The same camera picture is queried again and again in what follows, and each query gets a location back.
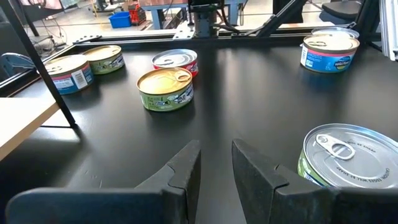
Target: can rim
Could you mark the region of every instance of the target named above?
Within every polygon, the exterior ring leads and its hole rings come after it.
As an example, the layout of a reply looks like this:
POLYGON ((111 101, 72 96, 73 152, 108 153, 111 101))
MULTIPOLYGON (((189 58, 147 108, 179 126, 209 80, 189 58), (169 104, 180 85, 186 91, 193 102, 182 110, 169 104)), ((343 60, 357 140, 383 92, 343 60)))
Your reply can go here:
POLYGON ((59 76, 59 75, 63 75, 63 74, 65 74, 65 73, 68 73, 68 72, 71 72, 71 71, 76 70, 76 69, 78 69, 78 68, 81 68, 82 66, 84 66, 85 64, 88 63, 88 60, 87 60, 86 55, 67 55, 67 56, 55 58, 55 59, 53 59, 53 60, 50 60, 50 61, 48 61, 48 62, 45 62, 45 63, 44 63, 44 67, 46 67, 46 65, 50 65, 50 64, 52 64, 52 63, 61 61, 61 60, 65 59, 65 58, 67 58, 67 57, 81 57, 81 58, 84 57, 85 61, 84 61, 83 63, 79 64, 79 66, 76 66, 76 67, 74 67, 74 68, 71 68, 71 69, 68 69, 68 70, 65 70, 65 71, 62 71, 62 72, 49 72, 49 71, 47 71, 47 72, 49 73, 50 76, 59 76))
POLYGON ((102 60, 104 60, 104 59, 108 59, 108 58, 111 58, 111 57, 113 57, 113 56, 115 56, 115 55, 118 55, 118 54, 121 53, 121 51, 122 51, 122 48, 121 48, 120 46, 117 46, 117 45, 106 45, 106 46, 99 46, 99 47, 95 47, 95 48, 93 48, 93 49, 86 50, 86 51, 83 52, 82 54, 85 55, 85 56, 87 57, 87 61, 89 61, 89 62, 99 62, 99 61, 102 61, 102 60), (100 59, 97 59, 97 60, 89 60, 89 56, 88 56, 87 54, 90 54, 90 53, 92 53, 92 52, 95 52, 96 50, 105 49, 105 48, 110 48, 110 47, 116 48, 116 49, 118 50, 117 53, 114 53, 114 54, 112 54, 111 56, 103 57, 103 58, 100 58, 100 59))
POLYGON ((372 135, 372 136, 376 136, 378 139, 382 140, 384 143, 386 143, 388 145, 391 145, 394 148, 394 150, 398 153, 398 142, 396 142, 395 140, 393 140, 393 139, 391 139, 391 138, 389 138, 389 137, 387 137, 387 136, 385 136, 385 135, 383 135, 383 134, 381 134, 381 133, 379 133, 377 131, 374 131, 372 129, 368 129, 368 128, 365 128, 365 127, 362 127, 362 126, 353 125, 353 124, 343 124, 343 123, 330 123, 330 124, 323 124, 323 125, 317 126, 317 127, 313 128, 311 131, 309 131, 307 133, 307 135, 305 135, 305 138, 304 138, 304 141, 303 141, 303 149, 302 150, 304 152, 304 157, 305 157, 306 161, 308 162, 308 164, 311 166, 311 168, 318 174, 318 176, 320 178, 322 178, 323 181, 325 181, 329 185, 330 185, 330 180, 328 180, 324 176, 322 176, 322 174, 319 172, 319 170, 317 170, 314 167, 313 162, 308 158, 307 143, 308 143, 308 140, 310 139, 310 137, 314 133, 316 133, 317 131, 322 130, 322 129, 326 129, 326 128, 333 128, 333 127, 336 127, 336 128, 350 128, 350 129, 354 129, 354 130, 357 130, 357 131, 359 131, 360 129, 366 129, 366 131, 367 131, 366 134, 369 134, 369 135, 372 135))
POLYGON ((177 91, 180 91, 180 90, 186 88, 187 86, 189 86, 190 83, 192 83, 192 73, 191 73, 190 71, 188 71, 188 70, 185 69, 185 68, 172 67, 172 68, 159 68, 159 69, 155 69, 155 70, 152 70, 152 71, 150 71, 150 72, 145 73, 143 76, 141 76, 141 77, 137 80, 136 86, 137 86, 137 88, 138 88, 138 90, 139 90, 140 92, 145 93, 145 94, 147 94, 147 95, 151 95, 151 96, 163 96, 163 95, 168 95, 168 94, 171 94, 171 93, 175 93, 175 92, 177 92, 177 91), (145 77, 148 77, 149 75, 151 75, 151 74, 154 73, 154 72, 158 72, 158 71, 162 71, 162 70, 170 70, 170 69, 173 69, 173 70, 180 70, 180 71, 183 71, 183 72, 187 72, 187 73, 190 75, 190 78, 189 78, 190 80, 189 80, 189 82, 186 82, 186 84, 185 84, 184 86, 182 86, 181 88, 179 88, 178 90, 174 90, 174 91, 170 91, 170 92, 165 92, 165 93, 156 93, 156 94, 154 94, 154 93, 146 93, 145 91, 141 90, 141 88, 139 87, 139 84, 145 79, 145 77))
POLYGON ((304 37, 303 39, 303 45, 310 49, 310 50, 314 50, 316 52, 320 52, 320 53, 326 53, 326 54, 345 54, 345 53, 350 53, 350 52, 355 52, 358 47, 361 45, 361 43, 359 42, 359 40, 352 38, 352 37, 341 37, 342 39, 348 39, 350 41, 355 42, 357 45, 353 48, 350 49, 346 49, 346 50, 327 50, 327 49, 319 49, 313 46, 308 45, 305 41, 311 37, 321 37, 321 36, 325 36, 325 37, 330 37, 332 36, 331 34, 313 34, 313 35, 308 35, 306 37, 304 37))
POLYGON ((173 50, 166 50, 166 51, 163 51, 163 52, 161 52, 161 53, 155 55, 155 56, 152 58, 152 64, 155 65, 155 66, 161 67, 161 68, 172 68, 172 67, 164 67, 164 66, 161 66, 161 65, 157 65, 157 64, 155 63, 155 61, 156 61, 157 59, 159 59, 159 58, 161 58, 161 57, 167 55, 168 53, 175 52, 175 51, 177 51, 177 50, 181 50, 182 52, 188 53, 188 54, 190 54, 190 55, 193 56, 193 60, 192 60, 192 61, 187 62, 187 63, 185 63, 185 64, 183 64, 183 65, 177 65, 177 67, 178 67, 178 66, 188 65, 189 63, 194 62, 194 61, 198 58, 198 54, 197 54, 194 50, 190 50, 190 49, 173 49, 173 50))
POLYGON ((323 31, 342 31, 347 33, 348 35, 352 36, 353 38, 357 39, 359 37, 359 32, 356 32, 352 29, 342 28, 342 27, 322 27, 322 28, 315 28, 311 31, 313 35, 317 35, 317 32, 323 31))

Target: blue label can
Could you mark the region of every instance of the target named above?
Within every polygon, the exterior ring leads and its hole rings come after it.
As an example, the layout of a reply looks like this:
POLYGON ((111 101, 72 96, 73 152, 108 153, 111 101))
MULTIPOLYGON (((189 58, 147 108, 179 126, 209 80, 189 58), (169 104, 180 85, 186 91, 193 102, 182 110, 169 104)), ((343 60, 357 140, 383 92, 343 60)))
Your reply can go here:
POLYGON ((304 39, 300 63, 316 72, 343 72, 351 65, 358 46, 351 37, 311 35, 304 39))
POLYGON ((93 82, 93 72, 84 55, 56 58, 45 67, 61 95, 76 93, 93 82))

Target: black table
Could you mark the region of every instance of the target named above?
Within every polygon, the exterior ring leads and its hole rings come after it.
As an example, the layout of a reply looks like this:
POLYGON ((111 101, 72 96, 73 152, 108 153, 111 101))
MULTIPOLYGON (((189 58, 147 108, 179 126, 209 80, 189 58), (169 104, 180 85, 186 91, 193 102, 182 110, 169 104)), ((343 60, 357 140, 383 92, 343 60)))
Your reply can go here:
MULTIPOLYGON (((202 145, 197 223, 245 223, 234 183, 231 140, 241 138, 296 171, 305 135, 350 123, 398 139, 395 62, 361 49, 343 75, 299 65, 299 47, 196 49, 194 101, 171 113, 141 105, 137 79, 158 51, 125 50, 126 67, 64 99, 81 129, 39 129, 0 162, 1 208, 44 186, 135 187, 191 139, 202 145)), ((42 82, 19 97, 50 97, 42 82)))

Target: can label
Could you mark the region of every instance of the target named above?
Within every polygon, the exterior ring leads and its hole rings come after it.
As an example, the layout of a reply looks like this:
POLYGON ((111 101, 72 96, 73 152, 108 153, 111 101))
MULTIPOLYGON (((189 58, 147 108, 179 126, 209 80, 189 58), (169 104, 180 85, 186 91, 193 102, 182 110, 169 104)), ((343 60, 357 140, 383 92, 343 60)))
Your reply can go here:
POLYGON ((81 90, 93 82, 93 73, 87 64, 70 74, 51 78, 61 95, 70 94, 81 90))
POLYGON ((345 54, 326 54, 303 46, 300 63, 317 72, 334 73, 347 70, 355 51, 345 54))
MULTIPOLYGON (((192 74, 192 78, 195 77, 198 74, 198 72, 199 72, 198 63, 197 63, 196 60, 194 60, 193 62, 190 62, 190 63, 188 63, 186 65, 181 65, 179 67, 187 69, 188 71, 190 71, 190 73, 192 74)), ((166 68, 166 67, 160 67, 158 65, 154 65, 154 68, 158 69, 158 68, 166 68)))
POLYGON ((298 159, 297 172, 300 176, 307 180, 317 184, 321 187, 327 186, 328 184, 310 167, 307 159, 305 158, 304 152, 301 152, 300 158, 298 159))
POLYGON ((141 93, 141 101, 145 108, 152 111, 172 111, 183 107, 193 98, 192 83, 175 93, 166 95, 147 95, 141 93))
POLYGON ((90 62, 91 69, 95 75, 107 74, 116 71, 124 66, 122 54, 117 54, 111 58, 100 60, 97 62, 90 62))

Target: can lid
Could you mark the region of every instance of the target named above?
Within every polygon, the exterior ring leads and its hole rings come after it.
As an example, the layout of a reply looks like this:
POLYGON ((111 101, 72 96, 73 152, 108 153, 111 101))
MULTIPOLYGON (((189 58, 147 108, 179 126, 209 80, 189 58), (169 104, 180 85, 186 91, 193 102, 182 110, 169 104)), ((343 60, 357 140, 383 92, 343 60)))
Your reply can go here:
POLYGON ((310 35, 304 38, 304 44, 312 49, 320 49, 322 52, 339 52, 355 50, 359 47, 359 41, 352 37, 331 34, 310 35))
POLYGON ((160 68, 142 76, 138 89, 147 94, 162 95, 186 87, 192 80, 192 74, 184 68, 160 68))
POLYGON ((84 55, 68 55, 45 62, 44 66, 49 75, 58 75, 70 72, 85 63, 87 63, 87 58, 84 55))
POLYGON ((342 27, 322 27, 316 28, 311 31, 312 34, 331 34, 331 35, 342 35, 345 37, 352 37, 357 39, 359 33, 352 29, 342 27))
POLYGON ((187 65, 198 57, 197 53, 188 49, 166 50, 152 59, 152 63, 158 67, 179 67, 187 65))
POLYGON ((307 134, 303 150, 313 170, 332 186, 398 186, 398 144, 370 129, 325 124, 307 134))
POLYGON ((117 45, 107 45, 87 50, 83 55, 86 55, 89 61, 97 61, 113 57, 121 51, 122 48, 117 45))

